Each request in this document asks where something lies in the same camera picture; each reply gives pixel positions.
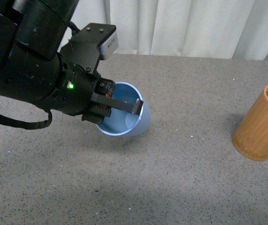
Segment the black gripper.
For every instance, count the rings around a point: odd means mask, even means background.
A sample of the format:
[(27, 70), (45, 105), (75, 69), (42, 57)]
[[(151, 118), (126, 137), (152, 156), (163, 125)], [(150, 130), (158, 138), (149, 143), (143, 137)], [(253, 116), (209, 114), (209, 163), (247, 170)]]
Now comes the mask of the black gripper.
[(129, 103), (112, 98), (115, 82), (96, 72), (91, 75), (63, 56), (54, 89), (42, 99), (42, 108), (54, 109), (70, 116), (82, 115), (82, 121), (102, 124), (110, 117), (111, 108), (140, 115), (143, 101)]

